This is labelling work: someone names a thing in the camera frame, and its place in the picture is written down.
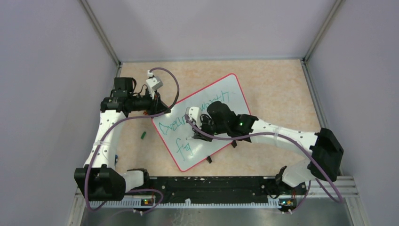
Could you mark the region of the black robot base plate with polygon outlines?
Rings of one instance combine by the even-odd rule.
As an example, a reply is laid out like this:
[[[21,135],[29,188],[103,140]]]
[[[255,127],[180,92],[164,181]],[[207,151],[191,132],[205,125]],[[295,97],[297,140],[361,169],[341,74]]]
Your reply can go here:
[[[162,203],[267,203],[273,198],[304,195],[306,185],[292,188],[264,176],[150,177],[137,190],[139,194],[162,197]]]

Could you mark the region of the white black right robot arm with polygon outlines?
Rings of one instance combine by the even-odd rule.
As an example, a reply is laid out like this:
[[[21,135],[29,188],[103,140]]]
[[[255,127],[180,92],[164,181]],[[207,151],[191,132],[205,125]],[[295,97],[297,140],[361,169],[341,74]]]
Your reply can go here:
[[[284,128],[250,114],[236,114],[220,101],[213,102],[206,113],[188,107],[184,117],[194,132],[193,139],[267,144],[302,155],[304,160],[284,166],[276,175],[276,188],[282,194],[313,179],[335,182],[339,175],[344,150],[330,129],[306,132]]]

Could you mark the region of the pink framed whiteboard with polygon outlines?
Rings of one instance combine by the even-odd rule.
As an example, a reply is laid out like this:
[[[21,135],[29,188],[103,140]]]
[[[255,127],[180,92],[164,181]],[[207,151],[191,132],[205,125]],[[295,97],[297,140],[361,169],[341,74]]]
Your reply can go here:
[[[214,101],[220,101],[236,114],[250,114],[250,110],[242,92],[237,75],[230,73],[198,91],[179,100],[171,113],[156,117],[152,120],[159,136],[168,149],[180,171],[185,172],[198,163],[206,160],[219,150],[229,146],[230,141],[186,140],[192,137],[193,131],[186,124],[185,113],[188,107],[199,107],[202,113]]]

